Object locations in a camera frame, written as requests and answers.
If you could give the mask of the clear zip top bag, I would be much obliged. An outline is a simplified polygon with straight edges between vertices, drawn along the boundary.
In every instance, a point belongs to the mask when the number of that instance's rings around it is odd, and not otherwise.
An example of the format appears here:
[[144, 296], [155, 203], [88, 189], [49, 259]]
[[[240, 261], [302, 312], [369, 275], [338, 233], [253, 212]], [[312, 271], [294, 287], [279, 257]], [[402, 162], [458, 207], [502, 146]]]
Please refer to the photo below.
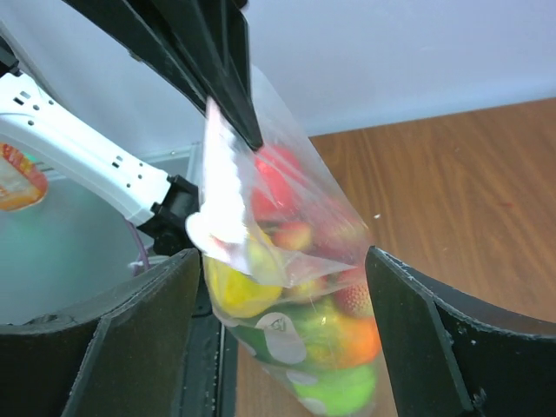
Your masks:
[[[251, 73], [251, 92], [262, 147], [283, 146], [304, 168], [307, 184], [296, 189], [301, 195], [300, 216], [281, 222], [255, 219], [251, 195], [261, 181], [255, 167], [260, 149], [250, 149], [217, 103], [209, 102], [199, 174], [200, 206], [187, 218], [185, 228], [201, 252], [204, 278], [203, 255], [216, 240], [236, 244], [245, 253], [249, 237], [264, 232], [278, 249], [285, 270], [282, 294], [272, 307], [252, 318], [224, 314], [213, 301], [206, 278], [205, 282], [222, 324], [297, 399], [286, 372], [319, 374], [345, 369], [334, 355], [337, 321], [342, 316], [374, 317], [364, 269], [371, 240], [365, 222], [260, 69]], [[377, 374], [374, 398], [350, 416], [372, 413], [380, 356], [381, 351], [364, 364], [373, 365]]]

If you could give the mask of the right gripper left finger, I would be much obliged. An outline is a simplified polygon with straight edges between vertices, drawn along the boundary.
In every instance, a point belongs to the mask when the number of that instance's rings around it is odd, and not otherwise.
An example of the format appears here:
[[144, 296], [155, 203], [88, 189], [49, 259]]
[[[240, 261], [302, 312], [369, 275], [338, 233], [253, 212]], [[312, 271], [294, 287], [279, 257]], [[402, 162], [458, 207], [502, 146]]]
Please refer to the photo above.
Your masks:
[[1, 327], [3, 416], [170, 416], [200, 256], [163, 263], [53, 314]]

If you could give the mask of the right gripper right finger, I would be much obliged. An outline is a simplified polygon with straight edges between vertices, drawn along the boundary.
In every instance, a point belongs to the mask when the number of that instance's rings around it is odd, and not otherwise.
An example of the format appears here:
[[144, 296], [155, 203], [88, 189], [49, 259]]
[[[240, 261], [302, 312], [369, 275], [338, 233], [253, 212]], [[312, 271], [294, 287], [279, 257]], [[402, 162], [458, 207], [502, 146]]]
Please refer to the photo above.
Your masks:
[[555, 325], [494, 306], [372, 246], [366, 257], [400, 416], [553, 416]]

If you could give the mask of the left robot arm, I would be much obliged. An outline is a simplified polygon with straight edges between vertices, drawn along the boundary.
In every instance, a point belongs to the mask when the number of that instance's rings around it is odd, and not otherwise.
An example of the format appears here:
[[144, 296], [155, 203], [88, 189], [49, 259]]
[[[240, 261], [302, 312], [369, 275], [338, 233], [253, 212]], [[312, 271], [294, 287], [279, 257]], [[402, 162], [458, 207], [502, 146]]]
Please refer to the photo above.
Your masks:
[[[252, 150], [263, 144], [250, 87], [242, 1], [74, 1], [71, 7], [146, 63], [201, 112], [215, 102]], [[192, 247], [185, 229], [199, 190], [126, 152], [73, 116], [1, 45], [1, 136], [101, 197], [154, 241]]]

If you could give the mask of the red fake apple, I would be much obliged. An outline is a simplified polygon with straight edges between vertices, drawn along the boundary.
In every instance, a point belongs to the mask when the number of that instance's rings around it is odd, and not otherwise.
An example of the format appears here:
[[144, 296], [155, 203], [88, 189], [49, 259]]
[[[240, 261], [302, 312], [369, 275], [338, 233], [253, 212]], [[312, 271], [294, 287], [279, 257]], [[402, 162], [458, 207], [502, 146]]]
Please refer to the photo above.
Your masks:
[[300, 216], [300, 192], [307, 184], [299, 158], [280, 145], [265, 145], [255, 154], [259, 185], [251, 195], [251, 207], [258, 222], [285, 221]]

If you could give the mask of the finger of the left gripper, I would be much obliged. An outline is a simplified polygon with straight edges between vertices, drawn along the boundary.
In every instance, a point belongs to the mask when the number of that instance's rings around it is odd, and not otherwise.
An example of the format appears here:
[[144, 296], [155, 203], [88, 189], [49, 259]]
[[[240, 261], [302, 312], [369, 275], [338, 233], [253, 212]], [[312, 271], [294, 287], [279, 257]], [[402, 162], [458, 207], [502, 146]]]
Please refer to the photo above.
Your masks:
[[248, 24], [245, 1], [164, 1], [171, 50], [178, 55], [189, 82], [256, 151], [263, 140], [251, 95]]
[[206, 109], [207, 94], [173, 44], [172, 33], [150, 1], [68, 1], [136, 60], [144, 63], [198, 109]]

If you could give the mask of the yellow fake lemon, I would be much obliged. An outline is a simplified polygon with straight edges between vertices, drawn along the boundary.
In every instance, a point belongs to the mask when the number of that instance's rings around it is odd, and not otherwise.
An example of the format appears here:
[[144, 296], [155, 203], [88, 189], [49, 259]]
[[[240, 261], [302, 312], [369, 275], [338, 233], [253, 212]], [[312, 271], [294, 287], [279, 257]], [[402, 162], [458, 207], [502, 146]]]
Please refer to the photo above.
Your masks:
[[205, 278], [217, 307], [237, 319], [252, 318], [272, 307], [285, 282], [281, 255], [270, 237], [249, 237], [246, 252], [236, 244], [215, 241], [203, 255]]

